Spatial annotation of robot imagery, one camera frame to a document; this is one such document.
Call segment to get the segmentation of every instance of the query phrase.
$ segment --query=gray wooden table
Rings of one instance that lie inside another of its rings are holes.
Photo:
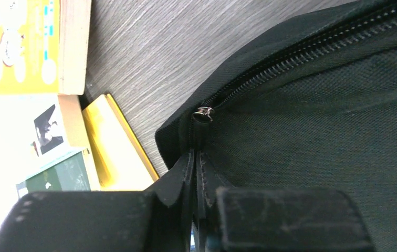
[[[93,0],[86,95],[110,92],[160,175],[156,129],[226,58],[293,16],[351,0]]]

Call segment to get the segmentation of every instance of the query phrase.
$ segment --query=black nylon fabric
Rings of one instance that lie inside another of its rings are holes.
[[[293,17],[241,48],[223,62],[155,133],[157,147],[168,169],[176,163],[182,152],[188,150],[188,146],[185,146],[188,132],[182,128],[189,122],[190,114],[202,100],[266,57],[391,2],[358,1]]]
[[[213,118],[205,152],[235,186],[342,190],[378,251],[397,251],[397,49]]]
[[[186,149],[191,113],[202,100],[243,78],[262,57],[386,2],[332,8],[320,19],[315,13],[300,16],[241,49],[157,131],[168,168]],[[306,30],[312,20],[315,25]],[[304,21],[300,28],[288,27]],[[397,28],[307,65],[216,110],[203,151],[235,186],[346,192],[378,251],[397,251]]]

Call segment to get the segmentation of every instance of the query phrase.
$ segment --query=book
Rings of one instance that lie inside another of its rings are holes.
[[[0,0],[0,95],[83,94],[90,8],[91,1]]]
[[[87,152],[79,152],[39,174],[16,184],[18,197],[45,191],[97,191],[98,177],[86,168]]]
[[[97,177],[78,96],[0,97],[0,153],[20,160],[15,183],[82,151]]]
[[[141,191],[159,178],[112,95],[101,95],[82,115],[101,190]]]

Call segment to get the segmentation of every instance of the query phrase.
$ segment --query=printed picture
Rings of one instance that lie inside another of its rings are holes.
[[[25,36],[17,31],[5,31],[1,39],[1,49],[4,53],[2,60],[6,66],[11,67],[17,63],[21,56],[24,55],[24,47],[22,41]]]
[[[42,155],[64,142],[64,126],[56,119],[55,109],[56,106],[52,105],[35,119],[36,135]]]

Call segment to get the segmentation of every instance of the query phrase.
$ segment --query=zipper pull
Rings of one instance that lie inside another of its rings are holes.
[[[196,151],[201,150],[205,143],[209,125],[212,122],[211,115],[213,113],[214,109],[210,107],[199,107],[197,111],[192,114],[194,132],[193,144]]]
[[[197,109],[197,112],[194,112],[192,116],[198,120],[212,122],[211,115],[213,113],[214,113],[214,109],[212,109],[211,107],[199,107]]]

